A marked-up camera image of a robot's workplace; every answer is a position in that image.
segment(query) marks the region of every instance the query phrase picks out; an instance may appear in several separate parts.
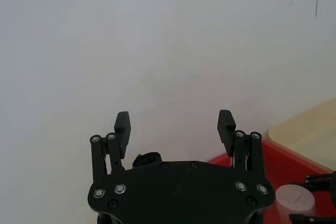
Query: red container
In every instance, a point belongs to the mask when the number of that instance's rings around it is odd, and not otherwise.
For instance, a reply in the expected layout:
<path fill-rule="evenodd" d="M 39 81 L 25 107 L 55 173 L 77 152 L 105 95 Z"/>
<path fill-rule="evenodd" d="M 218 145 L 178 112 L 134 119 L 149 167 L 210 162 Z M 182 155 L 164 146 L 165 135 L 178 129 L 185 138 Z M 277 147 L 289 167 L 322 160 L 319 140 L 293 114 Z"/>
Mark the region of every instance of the red container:
<path fill-rule="evenodd" d="M 326 171 L 305 162 L 304 160 L 272 145 L 263 142 L 264 164 L 266 177 L 276 191 L 280 186 L 291 182 L 304 182 L 307 174 L 323 174 Z M 209 161 L 216 165 L 229 166 L 230 158 L 223 154 Z M 316 216 L 332 217 L 336 216 L 328 191 L 318 191 L 313 193 L 315 197 Z M 280 224 L 275 205 L 264 210 L 264 224 Z"/>

